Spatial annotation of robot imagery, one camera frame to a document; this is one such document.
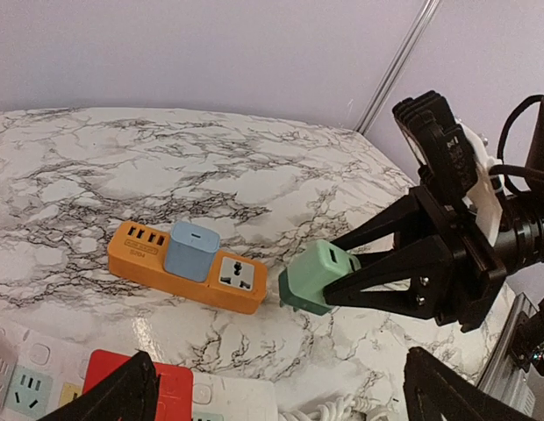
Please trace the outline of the white cube adapter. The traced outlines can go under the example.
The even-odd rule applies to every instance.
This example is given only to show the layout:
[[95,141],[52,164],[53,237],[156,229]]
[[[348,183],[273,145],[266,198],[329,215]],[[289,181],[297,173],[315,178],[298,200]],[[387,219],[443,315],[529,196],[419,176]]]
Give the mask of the white cube adapter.
[[18,353],[16,348],[3,334],[0,334],[0,412],[3,410],[5,397],[17,361]]

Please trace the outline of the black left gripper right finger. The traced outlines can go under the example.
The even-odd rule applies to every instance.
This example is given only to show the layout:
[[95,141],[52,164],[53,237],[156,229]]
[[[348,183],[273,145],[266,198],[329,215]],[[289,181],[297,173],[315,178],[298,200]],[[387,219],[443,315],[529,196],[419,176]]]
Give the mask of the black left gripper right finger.
[[532,421],[465,381],[422,347],[408,351],[404,397],[412,421]]

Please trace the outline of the light blue plug adapter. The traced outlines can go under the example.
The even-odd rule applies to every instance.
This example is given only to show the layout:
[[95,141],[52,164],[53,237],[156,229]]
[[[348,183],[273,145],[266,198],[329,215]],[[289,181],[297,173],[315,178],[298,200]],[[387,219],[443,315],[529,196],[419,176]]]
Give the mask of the light blue plug adapter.
[[220,247],[220,236],[200,225],[179,221],[171,231],[163,267],[193,282],[204,282]]

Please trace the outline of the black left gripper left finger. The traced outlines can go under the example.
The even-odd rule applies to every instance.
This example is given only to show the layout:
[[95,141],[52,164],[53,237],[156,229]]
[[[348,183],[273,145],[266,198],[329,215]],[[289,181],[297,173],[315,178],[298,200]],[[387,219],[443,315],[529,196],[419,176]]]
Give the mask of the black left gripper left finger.
[[149,354],[138,351],[93,389],[39,421],[154,421],[160,380]]

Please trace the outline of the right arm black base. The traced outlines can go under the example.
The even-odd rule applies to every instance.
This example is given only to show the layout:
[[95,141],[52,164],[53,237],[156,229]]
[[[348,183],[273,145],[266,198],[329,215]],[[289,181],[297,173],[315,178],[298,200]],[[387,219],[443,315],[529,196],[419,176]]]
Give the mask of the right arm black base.
[[544,377],[544,298],[538,311],[531,317],[522,311],[510,344],[510,355],[515,365],[526,373],[533,366]]

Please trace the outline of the orange power strip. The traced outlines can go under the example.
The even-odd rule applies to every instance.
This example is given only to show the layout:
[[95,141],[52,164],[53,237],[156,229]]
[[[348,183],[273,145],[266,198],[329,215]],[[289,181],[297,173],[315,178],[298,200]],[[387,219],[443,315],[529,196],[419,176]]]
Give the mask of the orange power strip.
[[218,250],[204,282],[168,273],[170,232],[125,221],[108,245],[111,274],[153,289],[242,314],[255,313],[267,294],[267,268],[257,260]]

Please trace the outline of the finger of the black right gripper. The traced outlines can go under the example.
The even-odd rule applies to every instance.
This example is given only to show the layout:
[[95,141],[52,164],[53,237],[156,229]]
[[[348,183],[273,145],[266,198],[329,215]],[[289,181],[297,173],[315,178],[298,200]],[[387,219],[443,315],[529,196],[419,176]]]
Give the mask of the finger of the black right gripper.
[[394,234],[392,251],[419,257],[430,251],[430,222],[428,210],[430,193],[426,188],[413,188],[385,210],[358,228],[332,241],[334,246],[350,251],[376,239]]
[[359,257],[362,268],[323,289],[333,306],[368,308],[437,323],[456,321],[451,298],[456,239],[430,234],[413,239],[397,234],[386,252]]

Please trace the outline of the green plug adapter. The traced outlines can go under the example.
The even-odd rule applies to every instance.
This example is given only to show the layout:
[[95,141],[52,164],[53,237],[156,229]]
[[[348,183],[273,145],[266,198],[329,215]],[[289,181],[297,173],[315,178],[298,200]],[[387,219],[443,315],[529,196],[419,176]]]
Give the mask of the green plug adapter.
[[323,239],[312,241],[279,274],[280,305],[323,316],[333,309],[325,301],[324,287],[360,268],[355,255]]

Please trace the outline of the red cube socket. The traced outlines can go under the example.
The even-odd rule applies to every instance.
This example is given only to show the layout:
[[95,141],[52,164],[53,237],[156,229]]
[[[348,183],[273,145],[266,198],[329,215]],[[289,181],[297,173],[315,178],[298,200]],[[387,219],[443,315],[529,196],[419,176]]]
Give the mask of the red cube socket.
[[[93,389],[114,370],[130,359],[130,356],[102,349],[93,351],[83,384],[82,393]],[[193,414],[193,382],[190,369],[160,362],[154,363],[156,374],[161,377],[156,421],[190,421]]]

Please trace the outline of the white multicolour power strip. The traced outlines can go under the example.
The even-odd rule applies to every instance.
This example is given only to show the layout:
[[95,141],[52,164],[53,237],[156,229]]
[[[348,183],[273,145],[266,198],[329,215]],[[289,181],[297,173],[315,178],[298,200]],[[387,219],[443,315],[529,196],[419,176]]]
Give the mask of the white multicolour power strip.
[[[18,353],[0,420],[37,420],[79,397],[92,386],[87,374],[100,353],[85,346],[36,332],[0,318],[0,332]],[[194,420],[277,420],[272,382],[193,374]]]

